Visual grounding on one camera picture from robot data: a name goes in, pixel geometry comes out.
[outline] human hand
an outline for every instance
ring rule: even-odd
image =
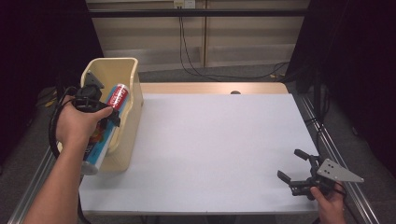
[[[342,191],[341,183],[336,183],[334,188]],[[345,224],[344,218],[344,195],[333,191],[325,197],[317,187],[312,187],[312,195],[318,201],[320,223]]]
[[[72,100],[73,97],[64,97],[64,103]],[[56,127],[56,138],[63,146],[78,144],[86,146],[96,128],[99,120],[106,118],[112,112],[109,106],[95,113],[84,113],[78,111],[68,102],[64,105]]]

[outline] white tabletop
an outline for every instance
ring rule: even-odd
[[[131,165],[85,176],[82,209],[112,214],[316,211],[276,176],[307,179],[317,155],[290,94],[144,94]]]

